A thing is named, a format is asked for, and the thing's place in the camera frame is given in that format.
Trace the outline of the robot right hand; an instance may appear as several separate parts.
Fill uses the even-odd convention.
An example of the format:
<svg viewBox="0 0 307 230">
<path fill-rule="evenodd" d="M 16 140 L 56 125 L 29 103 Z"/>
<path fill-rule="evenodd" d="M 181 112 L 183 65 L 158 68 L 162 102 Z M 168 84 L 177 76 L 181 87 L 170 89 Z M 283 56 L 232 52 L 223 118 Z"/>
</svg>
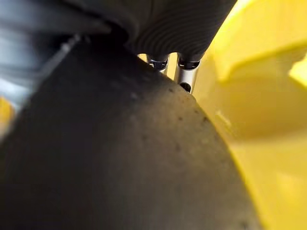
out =
<svg viewBox="0 0 307 230">
<path fill-rule="evenodd" d="M 196 60 L 234 7 L 233 0 L 3 0 L 0 90 L 31 91 L 74 35 L 112 35 L 135 54 L 178 52 Z"/>
</svg>

